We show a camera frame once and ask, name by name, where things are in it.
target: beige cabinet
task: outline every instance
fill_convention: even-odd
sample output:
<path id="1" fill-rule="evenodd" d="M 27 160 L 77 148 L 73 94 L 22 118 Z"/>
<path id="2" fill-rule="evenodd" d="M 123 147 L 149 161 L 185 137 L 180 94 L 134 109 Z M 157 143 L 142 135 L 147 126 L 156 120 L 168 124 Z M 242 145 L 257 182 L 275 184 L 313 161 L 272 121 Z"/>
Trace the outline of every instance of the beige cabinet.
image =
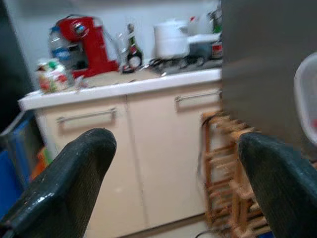
<path id="1" fill-rule="evenodd" d="M 117 152 L 102 184 L 87 238 L 120 237 L 146 228 L 126 106 L 126 98 L 120 97 L 43 110 L 58 151 L 96 127 L 109 129 L 117 140 Z"/>
<path id="2" fill-rule="evenodd" d="M 218 84 L 128 96 L 150 227 L 204 213 L 196 176 L 201 114 L 219 110 Z"/>

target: floor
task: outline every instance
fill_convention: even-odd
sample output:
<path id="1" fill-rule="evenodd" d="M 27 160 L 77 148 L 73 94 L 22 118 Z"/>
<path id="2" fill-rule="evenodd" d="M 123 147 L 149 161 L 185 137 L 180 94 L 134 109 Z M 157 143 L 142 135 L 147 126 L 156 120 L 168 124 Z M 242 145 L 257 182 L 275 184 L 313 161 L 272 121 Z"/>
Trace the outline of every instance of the floor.
<path id="1" fill-rule="evenodd" d="M 197 216 L 123 238 L 195 238 L 197 234 L 207 229 L 204 217 Z M 204 234 L 199 238 L 219 238 L 219 236 Z"/>

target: kitchen counter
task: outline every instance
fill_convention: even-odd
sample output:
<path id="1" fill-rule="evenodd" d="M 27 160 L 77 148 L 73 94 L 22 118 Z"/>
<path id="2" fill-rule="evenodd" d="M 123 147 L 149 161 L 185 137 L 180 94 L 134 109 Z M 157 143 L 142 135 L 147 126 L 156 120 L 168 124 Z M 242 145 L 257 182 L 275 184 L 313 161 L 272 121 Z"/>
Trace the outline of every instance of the kitchen counter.
<path id="1" fill-rule="evenodd" d="M 163 77 L 148 70 L 132 74 L 110 72 L 87 78 L 89 88 L 75 90 L 72 87 L 52 94 L 35 91 L 20 99 L 19 105 L 22 110 L 27 111 L 172 87 L 217 82 L 220 79 L 220 68 Z"/>

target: red coffee machine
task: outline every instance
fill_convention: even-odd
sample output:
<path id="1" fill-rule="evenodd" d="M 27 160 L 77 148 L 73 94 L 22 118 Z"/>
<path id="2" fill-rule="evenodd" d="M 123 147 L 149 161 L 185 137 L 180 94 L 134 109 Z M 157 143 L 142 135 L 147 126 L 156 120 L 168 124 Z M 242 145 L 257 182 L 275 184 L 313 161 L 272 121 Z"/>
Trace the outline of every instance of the red coffee machine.
<path id="1" fill-rule="evenodd" d="M 102 26 L 95 26 L 93 17 L 72 17 L 60 20 L 61 34 L 70 42 L 73 76 L 91 77 L 96 74 L 118 71 L 116 61 L 109 61 Z"/>

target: metal handle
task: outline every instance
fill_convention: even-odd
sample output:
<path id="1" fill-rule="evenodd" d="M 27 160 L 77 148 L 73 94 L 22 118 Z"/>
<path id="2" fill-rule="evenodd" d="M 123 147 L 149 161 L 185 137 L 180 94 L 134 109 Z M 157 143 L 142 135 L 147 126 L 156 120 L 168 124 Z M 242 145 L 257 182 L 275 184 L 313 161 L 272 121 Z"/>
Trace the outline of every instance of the metal handle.
<path id="1" fill-rule="evenodd" d="M 91 113 L 91 114 L 85 114 L 85 115 L 79 115 L 79 116 L 74 116 L 74 117 L 60 117 L 56 120 L 57 123 L 64 123 L 66 121 L 70 120 L 77 120 L 77 119 L 83 119 L 83 118 L 91 118 L 91 117 L 96 117 L 96 116 L 102 116 L 102 115 L 107 115 L 107 114 L 115 114 L 117 112 L 116 108 L 111 108 L 108 111 L 105 112 L 99 112 L 99 113 Z"/>
<path id="2" fill-rule="evenodd" d="M 211 92 L 211 93 L 196 94 L 196 95 L 190 95 L 190 96 L 184 96 L 184 97 L 177 96 L 177 97 L 175 97 L 175 102 L 178 103 L 178 102 L 184 101 L 186 99 L 199 98 L 199 97 L 203 97 L 203 96 L 219 95 L 221 92 L 222 92 L 221 90 L 218 90 L 218 91 Z"/>

